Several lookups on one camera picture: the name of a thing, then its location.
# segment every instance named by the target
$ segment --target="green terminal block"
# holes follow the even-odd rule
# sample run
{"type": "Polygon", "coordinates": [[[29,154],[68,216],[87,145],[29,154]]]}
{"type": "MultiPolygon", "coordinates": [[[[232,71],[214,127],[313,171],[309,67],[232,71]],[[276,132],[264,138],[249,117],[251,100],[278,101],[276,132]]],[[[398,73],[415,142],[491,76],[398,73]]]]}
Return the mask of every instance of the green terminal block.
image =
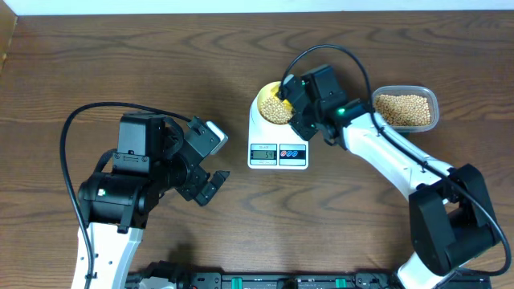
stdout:
{"type": "MultiPolygon", "coordinates": [[[[336,279],[336,288],[346,288],[346,279],[336,279]]],[[[232,279],[232,289],[234,289],[234,280],[232,279]]]]}
{"type": "Polygon", "coordinates": [[[243,278],[232,278],[232,289],[243,289],[243,278]]]}

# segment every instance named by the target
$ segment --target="yellow cup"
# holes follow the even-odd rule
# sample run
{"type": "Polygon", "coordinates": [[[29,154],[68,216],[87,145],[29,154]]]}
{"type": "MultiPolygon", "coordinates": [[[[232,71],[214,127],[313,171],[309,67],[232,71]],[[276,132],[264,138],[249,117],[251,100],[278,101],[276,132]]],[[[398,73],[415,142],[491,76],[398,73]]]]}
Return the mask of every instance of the yellow cup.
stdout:
{"type": "MultiPolygon", "coordinates": [[[[260,90],[259,94],[257,95],[257,108],[259,109],[259,113],[261,114],[261,116],[263,116],[264,119],[266,119],[268,121],[270,121],[270,118],[267,117],[265,114],[263,114],[263,104],[270,97],[274,97],[278,101],[280,101],[279,97],[278,97],[279,86],[280,86],[280,81],[275,81],[275,82],[269,83],[266,86],[264,86],[260,90]]],[[[293,108],[292,108],[292,105],[289,103],[289,101],[284,100],[284,101],[281,101],[281,103],[283,104],[283,107],[281,109],[284,109],[287,112],[293,113],[293,108]]]]}

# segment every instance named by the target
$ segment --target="wooden table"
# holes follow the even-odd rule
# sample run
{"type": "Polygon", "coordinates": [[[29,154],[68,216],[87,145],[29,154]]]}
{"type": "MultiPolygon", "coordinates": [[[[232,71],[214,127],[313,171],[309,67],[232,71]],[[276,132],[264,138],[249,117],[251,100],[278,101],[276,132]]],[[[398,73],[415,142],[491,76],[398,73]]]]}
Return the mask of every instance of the wooden table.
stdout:
{"type": "MultiPolygon", "coordinates": [[[[439,125],[410,139],[485,176],[496,217],[514,236],[514,14],[409,12],[22,17],[0,77],[0,287],[65,288],[77,222],[59,166],[64,119],[82,104],[128,101],[213,120],[230,136],[209,170],[232,173],[200,208],[169,192],[151,213],[133,270],[158,260],[225,271],[395,269],[413,249],[406,200],[374,168],[317,136],[302,172],[247,167],[248,108],[302,50],[343,44],[374,88],[432,89],[439,125]]],[[[352,97],[361,75],[319,51],[301,73],[332,64],[352,97]]],[[[80,115],[68,135],[75,187],[116,147],[124,109],[80,115]]],[[[493,270],[495,247],[472,263],[493,270]]],[[[510,288],[512,271],[494,278],[510,288]]]]}

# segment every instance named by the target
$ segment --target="white scale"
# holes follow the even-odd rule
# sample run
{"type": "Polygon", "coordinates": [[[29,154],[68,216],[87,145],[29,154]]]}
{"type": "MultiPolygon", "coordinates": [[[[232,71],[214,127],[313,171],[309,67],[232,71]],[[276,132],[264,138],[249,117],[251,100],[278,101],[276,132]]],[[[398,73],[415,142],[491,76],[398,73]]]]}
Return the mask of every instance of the white scale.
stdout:
{"type": "Polygon", "coordinates": [[[258,109],[258,99],[271,94],[279,82],[263,87],[250,107],[248,166],[252,169],[306,169],[308,142],[302,140],[289,124],[273,124],[258,109]]]}

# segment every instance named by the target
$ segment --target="clear plastic container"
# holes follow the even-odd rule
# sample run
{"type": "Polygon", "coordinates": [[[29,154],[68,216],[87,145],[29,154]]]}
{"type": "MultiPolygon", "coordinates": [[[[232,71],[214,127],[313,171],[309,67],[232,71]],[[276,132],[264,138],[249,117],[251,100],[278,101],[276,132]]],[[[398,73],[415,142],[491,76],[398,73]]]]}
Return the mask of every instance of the clear plastic container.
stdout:
{"type": "Polygon", "coordinates": [[[434,128],[439,121],[439,106],[435,94],[428,88],[410,85],[391,85],[378,88],[372,95],[372,101],[379,95],[405,96],[416,95],[426,98],[430,112],[430,124],[421,126],[392,126],[397,132],[426,132],[434,128]]]}

